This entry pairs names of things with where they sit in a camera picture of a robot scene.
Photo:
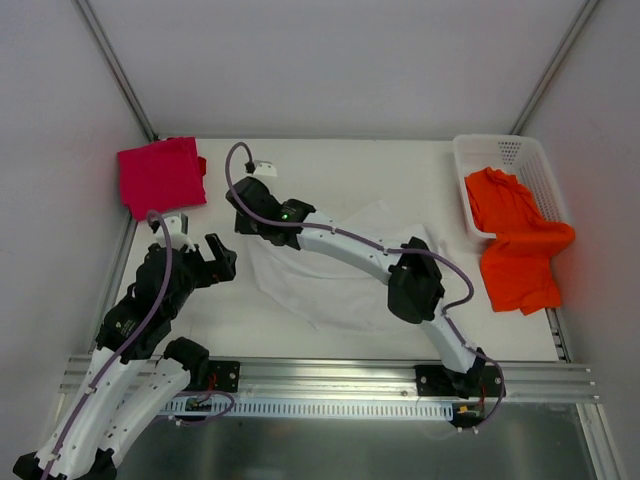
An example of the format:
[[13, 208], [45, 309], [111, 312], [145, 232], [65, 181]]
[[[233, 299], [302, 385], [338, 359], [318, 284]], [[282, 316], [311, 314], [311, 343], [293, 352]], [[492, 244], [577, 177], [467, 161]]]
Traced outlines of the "white t-shirt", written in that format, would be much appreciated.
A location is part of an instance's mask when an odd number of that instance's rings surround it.
[[[437, 254], [446, 243], [423, 223], [402, 224], [381, 200], [349, 217], [340, 227], [398, 248], [413, 237]], [[388, 286], [372, 275], [327, 255], [274, 246], [246, 238], [254, 281], [260, 291], [318, 330], [400, 333], [414, 325], [388, 308]]]

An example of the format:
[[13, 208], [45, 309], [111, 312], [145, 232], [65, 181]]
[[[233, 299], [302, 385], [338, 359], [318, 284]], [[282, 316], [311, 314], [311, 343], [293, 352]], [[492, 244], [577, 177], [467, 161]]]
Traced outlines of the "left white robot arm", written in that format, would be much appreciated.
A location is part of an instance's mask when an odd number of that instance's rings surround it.
[[236, 253], [216, 234], [205, 240], [210, 260], [178, 234], [148, 248], [134, 282], [103, 320], [71, 405], [45, 444], [16, 460], [16, 476], [114, 479], [137, 438], [173, 397], [206, 388], [209, 352], [184, 337], [170, 341], [150, 378], [133, 385], [189, 296], [236, 276]]

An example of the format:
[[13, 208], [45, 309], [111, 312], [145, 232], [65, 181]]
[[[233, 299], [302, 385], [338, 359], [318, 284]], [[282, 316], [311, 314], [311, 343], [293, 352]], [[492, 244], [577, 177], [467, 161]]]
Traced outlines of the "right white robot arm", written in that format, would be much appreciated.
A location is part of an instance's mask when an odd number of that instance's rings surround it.
[[327, 256], [354, 267], [387, 288], [387, 308], [421, 327], [439, 353], [435, 388], [467, 399], [480, 390], [489, 358], [467, 340], [449, 316], [473, 299], [471, 279], [417, 237], [397, 246], [349, 231], [297, 199], [278, 201], [262, 181], [247, 176], [229, 186], [236, 231], [274, 246]]

